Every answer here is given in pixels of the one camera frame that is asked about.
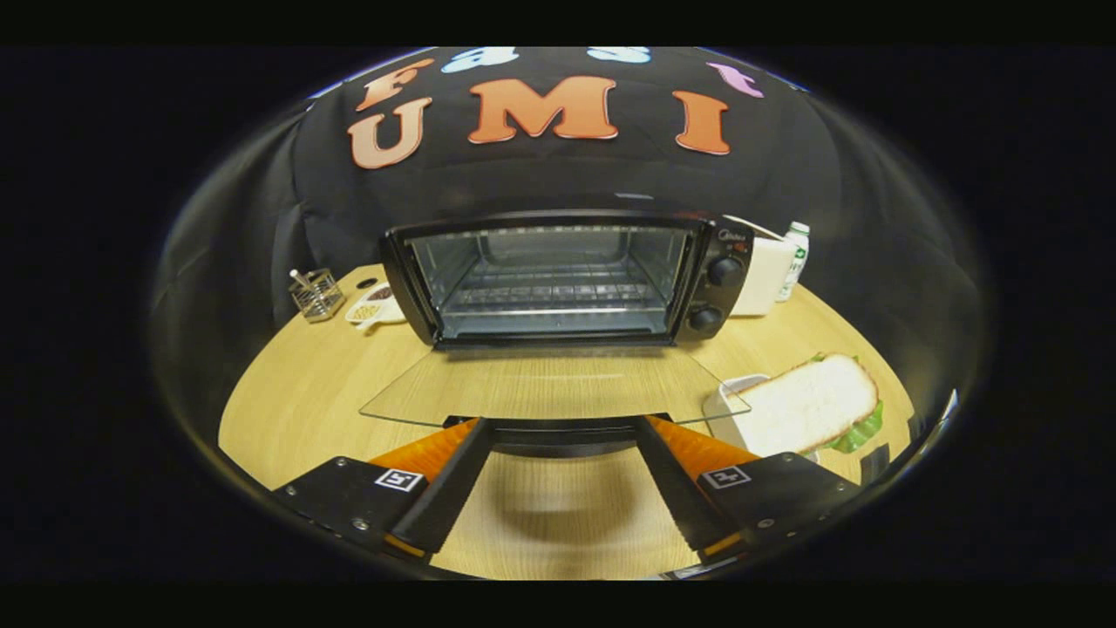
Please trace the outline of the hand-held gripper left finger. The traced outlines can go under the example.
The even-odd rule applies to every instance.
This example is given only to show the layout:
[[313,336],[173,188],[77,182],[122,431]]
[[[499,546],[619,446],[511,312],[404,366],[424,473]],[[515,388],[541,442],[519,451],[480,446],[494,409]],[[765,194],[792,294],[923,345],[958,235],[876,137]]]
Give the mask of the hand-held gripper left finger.
[[338,456],[275,490],[283,506],[374,554],[429,562],[446,543],[492,448],[487,418],[369,461]]

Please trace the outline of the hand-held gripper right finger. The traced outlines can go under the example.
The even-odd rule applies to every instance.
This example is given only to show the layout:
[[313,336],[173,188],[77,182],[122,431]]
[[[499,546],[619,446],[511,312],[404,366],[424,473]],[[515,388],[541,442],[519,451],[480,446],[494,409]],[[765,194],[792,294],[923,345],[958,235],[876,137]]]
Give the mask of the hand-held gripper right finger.
[[760,456],[658,416],[639,418],[635,429],[668,512],[703,563],[801,539],[862,492],[801,454]]

